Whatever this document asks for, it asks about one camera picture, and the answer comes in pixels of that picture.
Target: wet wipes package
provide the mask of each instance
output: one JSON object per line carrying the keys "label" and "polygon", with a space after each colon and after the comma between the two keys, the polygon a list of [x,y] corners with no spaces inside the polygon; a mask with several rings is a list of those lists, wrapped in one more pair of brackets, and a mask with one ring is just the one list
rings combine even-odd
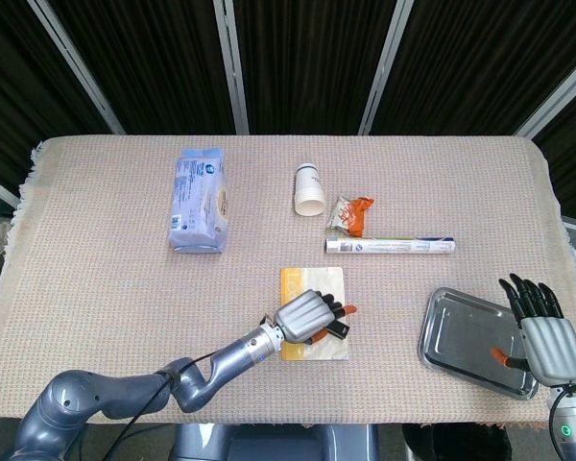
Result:
{"label": "wet wipes package", "polygon": [[220,253],[227,244],[222,149],[184,149],[177,160],[169,243],[178,253]]}

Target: gray robot arm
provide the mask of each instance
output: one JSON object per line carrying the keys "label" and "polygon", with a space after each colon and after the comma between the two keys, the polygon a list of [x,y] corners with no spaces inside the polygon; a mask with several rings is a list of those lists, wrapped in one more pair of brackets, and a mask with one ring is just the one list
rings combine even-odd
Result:
{"label": "gray robot arm", "polygon": [[497,350],[503,365],[529,370],[550,387],[550,437],[564,461],[576,461],[576,333],[564,318],[553,291],[515,274],[516,286],[501,279],[521,331],[527,359],[511,358]]}
{"label": "gray robot arm", "polygon": [[308,290],[281,307],[273,325],[260,325],[215,352],[210,358],[211,375],[207,380],[196,365],[189,366],[192,359],[188,357],[146,376],[116,378],[81,370],[61,373],[51,380],[21,421],[11,460],[61,460],[90,416],[101,411],[111,419],[132,417],[155,393],[144,413],[160,411],[171,394],[182,411],[197,411],[222,386],[278,352],[282,341],[302,342],[334,319],[328,303]]}

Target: robotic hand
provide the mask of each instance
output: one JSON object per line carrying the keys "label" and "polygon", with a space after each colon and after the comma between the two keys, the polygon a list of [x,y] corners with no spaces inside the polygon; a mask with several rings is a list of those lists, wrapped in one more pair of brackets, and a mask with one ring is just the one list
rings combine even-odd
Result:
{"label": "robotic hand", "polygon": [[[282,341],[311,341],[326,331],[345,337],[348,327],[336,319],[353,311],[353,306],[335,303],[332,295],[307,290],[282,306],[271,323],[263,319],[224,349],[196,360],[175,360],[155,374],[115,378],[81,370],[61,373],[21,421],[11,460],[60,461],[87,419],[99,411],[111,419],[136,419],[160,411],[171,395],[185,413],[200,410],[222,386],[278,352]],[[211,374],[205,380],[196,362],[208,356]]]}
{"label": "robotic hand", "polygon": [[550,387],[548,429],[553,446],[562,460],[576,461],[576,333],[550,288],[515,274],[510,279],[516,289],[504,279],[499,283],[510,300],[527,358],[512,358],[499,349],[493,349],[492,356],[506,367],[531,371]]}

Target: metal tray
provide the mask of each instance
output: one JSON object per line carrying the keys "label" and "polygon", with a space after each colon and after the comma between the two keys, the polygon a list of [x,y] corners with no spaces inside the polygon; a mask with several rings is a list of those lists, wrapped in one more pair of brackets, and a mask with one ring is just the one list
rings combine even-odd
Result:
{"label": "metal tray", "polygon": [[490,353],[497,347],[525,358],[512,311],[451,288],[440,288],[429,302],[419,354],[429,368],[441,370],[519,400],[538,392],[531,373],[502,367]]}

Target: black fabric backdrop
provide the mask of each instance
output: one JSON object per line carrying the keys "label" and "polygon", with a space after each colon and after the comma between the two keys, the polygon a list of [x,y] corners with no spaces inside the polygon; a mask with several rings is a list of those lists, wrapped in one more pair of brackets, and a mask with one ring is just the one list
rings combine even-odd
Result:
{"label": "black fabric backdrop", "polygon": [[0,183],[18,195],[42,139],[108,127],[25,0],[0,2]]}
{"label": "black fabric backdrop", "polygon": [[232,134],[210,0],[52,0],[128,134]]}
{"label": "black fabric backdrop", "polygon": [[576,98],[534,139],[548,158],[562,212],[576,218]]}
{"label": "black fabric backdrop", "polygon": [[575,66],[576,1],[417,1],[372,134],[513,134]]}
{"label": "black fabric backdrop", "polygon": [[250,133],[357,134],[394,1],[236,0]]}

